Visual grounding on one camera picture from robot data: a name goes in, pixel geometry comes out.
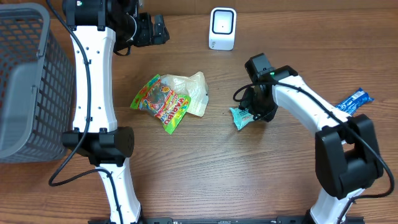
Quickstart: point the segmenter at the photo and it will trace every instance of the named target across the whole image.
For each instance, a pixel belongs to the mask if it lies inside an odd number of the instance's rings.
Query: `plastic bag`
[[[130,107],[148,111],[159,118],[167,133],[172,134],[187,112],[190,100],[189,96],[176,94],[162,84],[160,76],[156,75],[141,89]]]
[[[191,98],[188,113],[203,116],[209,102],[208,87],[203,72],[191,77],[177,75],[162,75],[162,83],[171,87],[177,94],[188,95]]]

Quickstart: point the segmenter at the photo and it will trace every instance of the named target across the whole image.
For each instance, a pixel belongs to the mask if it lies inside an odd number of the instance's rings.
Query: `clear plastic bag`
[[[188,113],[202,117],[209,102],[208,86],[203,72],[191,77],[177,75],[162,75],[162,83],[169,86],[177,94],[188,95],[191,98]]]

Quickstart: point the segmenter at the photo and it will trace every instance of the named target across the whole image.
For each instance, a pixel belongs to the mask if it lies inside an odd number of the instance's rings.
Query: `colorful snack bag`
[[[362,88],[359,88],[350,97],[337,104],[336,108],[353,115],[362,105],[372,101],[374,101],[374,98],[371,98],[369,93],[366,93]]]
[[[141,89],[130,107],[148,111],[159,118],[167,133],[172,134],[187,112],[190,101],[189,96],[178,95],[161,84],[160,75],[156,75]]]

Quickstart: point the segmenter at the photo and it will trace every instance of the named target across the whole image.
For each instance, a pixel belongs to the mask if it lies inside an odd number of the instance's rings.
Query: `teal wrapper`
[[[249,110],[241,110],[239,108],[229,108],[234,118],[234,123],[238,130],[241,130],[248,123],[254,121],[253,114],[249,113]]]

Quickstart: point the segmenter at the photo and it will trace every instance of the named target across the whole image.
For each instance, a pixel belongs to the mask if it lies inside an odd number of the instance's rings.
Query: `candy bag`
[[[189,96],[178,95],[161,84],[160,75],[156,75],[141,89],[130,107],[148,111],[159,118],[166,132],[172,134],[187,112],[190,101]]]

